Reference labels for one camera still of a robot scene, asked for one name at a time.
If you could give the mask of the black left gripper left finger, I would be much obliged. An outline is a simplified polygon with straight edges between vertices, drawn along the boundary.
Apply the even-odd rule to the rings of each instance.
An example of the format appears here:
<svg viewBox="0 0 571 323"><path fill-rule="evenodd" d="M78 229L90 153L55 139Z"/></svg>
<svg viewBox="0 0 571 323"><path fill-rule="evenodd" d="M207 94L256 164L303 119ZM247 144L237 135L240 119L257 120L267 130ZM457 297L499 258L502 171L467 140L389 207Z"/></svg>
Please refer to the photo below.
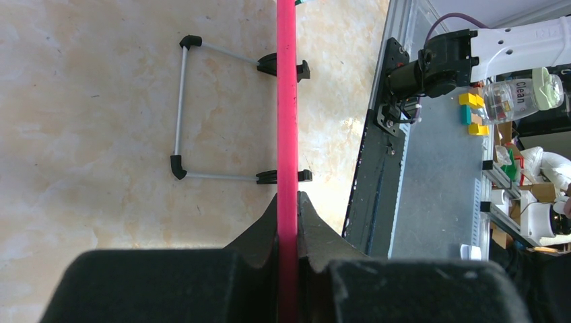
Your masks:
<svg viewBox="0 0 571 323"><path fill-rule="evenodd" d="M233 251L226 301L233 322L277 321L277 196L250 227L225 249Z"/></svg>

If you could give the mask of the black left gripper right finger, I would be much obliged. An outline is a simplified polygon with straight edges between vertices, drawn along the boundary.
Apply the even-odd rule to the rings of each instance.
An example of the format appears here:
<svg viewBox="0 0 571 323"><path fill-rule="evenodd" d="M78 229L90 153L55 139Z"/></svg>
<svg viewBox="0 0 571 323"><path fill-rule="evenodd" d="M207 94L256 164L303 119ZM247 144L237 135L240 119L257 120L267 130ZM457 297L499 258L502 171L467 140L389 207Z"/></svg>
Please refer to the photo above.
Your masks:
<svg viewBox="0 0 571 323"><path fill-rule="evenodd" d="M349 292L339 265L367 256L332 229L302 191L298 192L297 220L299 321L340 322L341 304Z"/></svg>

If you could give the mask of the pink framed whiteboard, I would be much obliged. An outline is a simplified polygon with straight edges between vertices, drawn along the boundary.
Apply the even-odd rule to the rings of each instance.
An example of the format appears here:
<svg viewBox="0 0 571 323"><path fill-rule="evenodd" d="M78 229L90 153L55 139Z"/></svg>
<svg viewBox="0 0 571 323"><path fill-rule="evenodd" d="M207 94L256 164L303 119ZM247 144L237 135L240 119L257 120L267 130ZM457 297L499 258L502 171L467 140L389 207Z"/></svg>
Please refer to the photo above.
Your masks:
<svg viewBox="0 0 571 323"><path fill-rule="evenodd" d="M279 322L298 321L296 6L277 2L277 238Z"/></svg>

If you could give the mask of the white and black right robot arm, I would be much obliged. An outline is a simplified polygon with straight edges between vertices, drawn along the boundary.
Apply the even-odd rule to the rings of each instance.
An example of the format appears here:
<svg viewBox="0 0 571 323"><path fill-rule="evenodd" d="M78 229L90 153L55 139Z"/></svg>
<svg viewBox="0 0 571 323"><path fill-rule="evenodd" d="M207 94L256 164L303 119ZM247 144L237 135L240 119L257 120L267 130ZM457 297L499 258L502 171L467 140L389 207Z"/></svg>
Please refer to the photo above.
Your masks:
<svg viewBox="0 0 571 323"><path fill-rule="evenodd" d="M416 60L397 39L384 45L377 68L375 123L395 136L409 100L437 98L489 77L530 70L538 108L561 104L562 89L548 67L570 64L570 17L511 28L464 29L429 38Z"/></svg>

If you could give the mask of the bare human hand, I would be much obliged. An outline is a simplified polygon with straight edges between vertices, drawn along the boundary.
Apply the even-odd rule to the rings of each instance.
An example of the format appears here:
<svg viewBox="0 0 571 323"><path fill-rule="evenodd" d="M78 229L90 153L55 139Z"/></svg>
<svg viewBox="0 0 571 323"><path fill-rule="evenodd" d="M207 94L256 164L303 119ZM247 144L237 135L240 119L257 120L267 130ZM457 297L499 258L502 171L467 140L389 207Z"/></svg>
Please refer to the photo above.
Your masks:
<svg viewBox="0 0 571 323"><path fill-rule="evenodd" d="M568 200L564 205L564 214L567 218L571 219L571 184L567 187L566 196L568 197Z"/></svg>

